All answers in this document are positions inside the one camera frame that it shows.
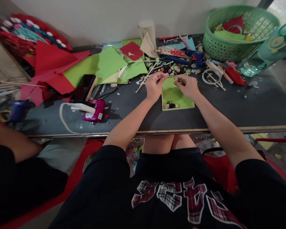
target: person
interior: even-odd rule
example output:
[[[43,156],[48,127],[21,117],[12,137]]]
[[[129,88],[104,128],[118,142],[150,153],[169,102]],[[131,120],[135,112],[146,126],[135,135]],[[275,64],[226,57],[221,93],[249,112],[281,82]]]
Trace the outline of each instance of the person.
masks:
[[[146,136],[130,178],[126,147],[166,78],[155,73],[146,81],[146,98],[109,133],[49,228],[286,228],[286,182],[193,77],[180,75],[183,84],[174,84],[226,152],[241,195],[232,197],[216,183],[189,135]]]
[[[44,149],[0,124],[0,226],[63,193],[86,138],[56,138]]]

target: hand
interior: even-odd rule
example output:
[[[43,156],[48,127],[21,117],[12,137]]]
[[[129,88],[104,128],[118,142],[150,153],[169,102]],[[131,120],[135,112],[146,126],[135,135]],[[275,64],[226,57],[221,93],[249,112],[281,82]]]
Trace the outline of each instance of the hand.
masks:
[[[194,77],[179,75],[174,77],[174,79],[178,78],[180,82],[175,81],[174,84],[182,91],[182,93],[192,99],[194,102],[201,96],[201,93],[197,86],[197,79]]]
[[[145,86],[147,90],[146,99],[155,103],[161,93],[164,80],[168,78],[168,75],[163,72],[157,72],[152,74],[146,81]]]

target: green plastic basket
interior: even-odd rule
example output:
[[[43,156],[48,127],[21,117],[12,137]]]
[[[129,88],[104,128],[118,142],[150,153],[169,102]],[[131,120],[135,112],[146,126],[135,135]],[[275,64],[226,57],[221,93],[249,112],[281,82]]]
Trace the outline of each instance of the green plastic basket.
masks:
[[[244,27],[247,32],[254,32],[250,36],[251,42],[228,41],[214,35],[215,28],[229,20],[243,16]],[[204,51],[214,60],[241,61],[250,56],[272,33],[272,29],[280,26],[279,19],[268,11],[246,5],[226,6],[210,11],[203,38]]]

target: finger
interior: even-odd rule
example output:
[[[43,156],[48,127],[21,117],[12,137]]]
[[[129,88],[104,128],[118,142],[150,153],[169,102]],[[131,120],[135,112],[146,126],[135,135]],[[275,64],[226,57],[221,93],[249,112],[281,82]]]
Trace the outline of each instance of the finger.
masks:
[[[168,75],[164,74],[164,76],[159,80],[158,85],[163,86],[164,81],[168,78]]]
[[[163,76],[165,76],[165,74],[163,72],[157,72],[151,75],[151,79],[158,81],[160,78],[162,78]]]
[[[179,81],[183,81],[183,82],[187,83],[188,79],[189,79],[189,76],[187,76],[187,75],[177,75],[175,78],[178,78]]]
[[[180,91],[182,91],[182,89],[184,88],[184,86],[177,81],[174,82],[174,85],[176,85],[180,89]]]

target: white cable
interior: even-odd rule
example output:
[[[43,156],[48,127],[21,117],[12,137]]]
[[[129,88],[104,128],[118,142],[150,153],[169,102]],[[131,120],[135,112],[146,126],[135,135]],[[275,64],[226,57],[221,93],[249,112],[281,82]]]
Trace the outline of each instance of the white cable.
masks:
[[[76,135],[81,135],[81,136],[87,138],[87,136],[85,136],[85,135],[83,135],[83,134],[73,132],[73,131],[70,130],[69,127],[67,126],[67,124],[66,124],[66,122],[64,121],[64,118],[63,118],[63,107],[64,107],[64,105],[66,105],[66,104],[67,104],[68,106],[71,105],[71,103],[62,103],[62,104],[60,105],[60,108],[59,108],[59,117],[60,117],[61,122],[63,123],[63,125],[65,126],[65,128],[66,128],[70,133],[76,134]]]

